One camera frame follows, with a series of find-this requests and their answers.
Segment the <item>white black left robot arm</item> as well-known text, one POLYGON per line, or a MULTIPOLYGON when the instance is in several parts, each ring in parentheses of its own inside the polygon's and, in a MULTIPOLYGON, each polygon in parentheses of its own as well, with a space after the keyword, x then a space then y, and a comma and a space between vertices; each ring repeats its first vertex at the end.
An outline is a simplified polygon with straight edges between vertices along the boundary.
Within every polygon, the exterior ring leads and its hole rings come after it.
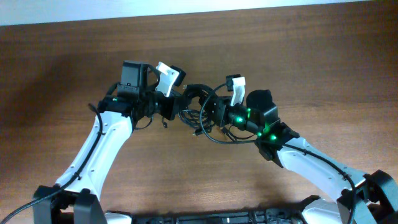
POLYGON ((92 108, 95 122, 76 158, 53 187, 36 190, 34 223, 132 223, 127 213, 103 211, 100 196, 104 181, 141 118, 156 113, 174 117, 172 88, 180 86, 185 75, 181 68, 162 62, 156 67, 123 62, 120 82, 92 108))

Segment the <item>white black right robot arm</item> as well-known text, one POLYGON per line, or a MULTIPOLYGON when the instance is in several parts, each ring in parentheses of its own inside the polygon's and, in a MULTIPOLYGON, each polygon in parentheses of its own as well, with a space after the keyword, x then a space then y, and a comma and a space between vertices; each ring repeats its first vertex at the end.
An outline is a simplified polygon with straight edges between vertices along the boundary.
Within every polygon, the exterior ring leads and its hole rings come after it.
POLYGON ((322 190, 330 201, 311 196, 300 214, 306 223, 397 223, 397 183, 386 172, 372 174, 342 164, 313 147, 283 123, 269 90, 255 90, 243 104, 210 93, 200 113, 216 125, 230 124, 253 133, 267 161, 294 172, 322 190))

